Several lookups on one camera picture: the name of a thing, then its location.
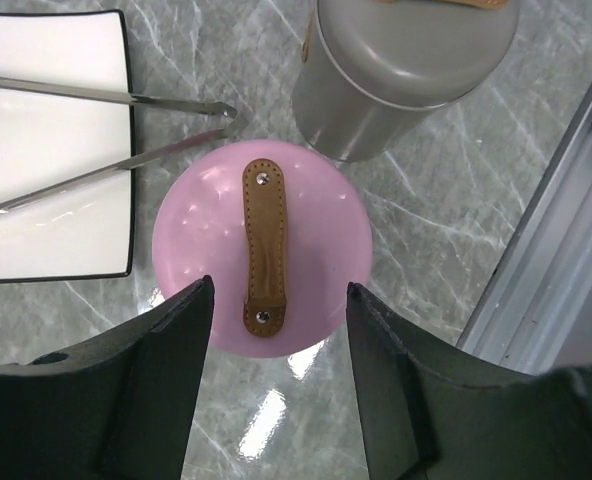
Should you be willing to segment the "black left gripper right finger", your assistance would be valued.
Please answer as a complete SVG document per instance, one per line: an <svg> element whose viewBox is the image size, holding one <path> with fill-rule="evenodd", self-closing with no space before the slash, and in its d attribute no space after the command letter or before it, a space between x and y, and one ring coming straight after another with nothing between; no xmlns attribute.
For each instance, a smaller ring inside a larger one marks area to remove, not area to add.
<svg viewBox="0 0 592 480"><path fill-rule="evenodd" d="M592 479L591 366L491 364L357 283L346 318L371 478Z"/></svg>

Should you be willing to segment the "pink lid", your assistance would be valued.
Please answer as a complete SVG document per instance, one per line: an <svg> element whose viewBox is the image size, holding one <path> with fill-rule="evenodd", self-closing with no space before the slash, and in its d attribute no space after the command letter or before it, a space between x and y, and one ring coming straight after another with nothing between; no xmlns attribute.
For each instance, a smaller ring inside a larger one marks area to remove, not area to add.
<svg viewBox="0 0 592 480"><path fill-rule="evenodd" d="M274 358L307 349L345 320L346 290L370 274L373 241L354 186L322 155L246 140L195 161L164 197L152 234L170 298L214 284L211 343Z"/></svg>

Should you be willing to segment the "metal tongs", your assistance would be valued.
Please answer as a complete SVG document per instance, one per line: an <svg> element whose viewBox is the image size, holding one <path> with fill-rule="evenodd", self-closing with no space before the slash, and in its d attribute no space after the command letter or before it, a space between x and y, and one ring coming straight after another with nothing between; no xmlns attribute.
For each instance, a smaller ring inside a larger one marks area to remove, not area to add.
<svg viewBox="0 0 592 480"><path fill-rule="evenodd" d="M223 117L229 123L133 155L135 106ZM240 120L239 112L224 102L0 77L0 215L194 145L230 137Z"/></svg>

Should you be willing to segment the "grey lid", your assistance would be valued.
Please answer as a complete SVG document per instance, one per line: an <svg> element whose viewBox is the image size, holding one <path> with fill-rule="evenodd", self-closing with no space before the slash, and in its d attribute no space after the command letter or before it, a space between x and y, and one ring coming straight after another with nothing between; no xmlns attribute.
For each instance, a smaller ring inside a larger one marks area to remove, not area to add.
<svg viewBox="0 0 592 480"><path fill-rule="evenodd" d="M320 1L322 36L350 81L381 101L430 108L460 99L500 64L520 4L486 10L442 1Z"/></svg>

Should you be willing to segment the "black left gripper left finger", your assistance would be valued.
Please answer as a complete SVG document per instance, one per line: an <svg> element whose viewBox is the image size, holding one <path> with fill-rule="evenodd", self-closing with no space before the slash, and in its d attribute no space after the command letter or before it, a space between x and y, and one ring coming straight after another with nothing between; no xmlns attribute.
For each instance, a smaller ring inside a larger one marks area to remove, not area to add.
<svg viewBox="0 0 592 480"><path fill-rule="evenodd" d="M210 277L147 313L0 365L0 479L178 479L212 326Z"/></svg>

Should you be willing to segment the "grey metal cup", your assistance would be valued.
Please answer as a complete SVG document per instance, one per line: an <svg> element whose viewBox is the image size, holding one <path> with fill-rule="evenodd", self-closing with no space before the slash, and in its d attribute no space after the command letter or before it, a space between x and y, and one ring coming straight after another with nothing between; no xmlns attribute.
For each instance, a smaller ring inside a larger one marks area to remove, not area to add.
<svg viewBox="0 0 592 480"><path fill-rule="evenodd" d="M313 149L333 160L362 162L375 158L395 137L451 105L399 105L361 88L331 53L316 9L309 17L301 61L291 97L295 123Z"/></svg>

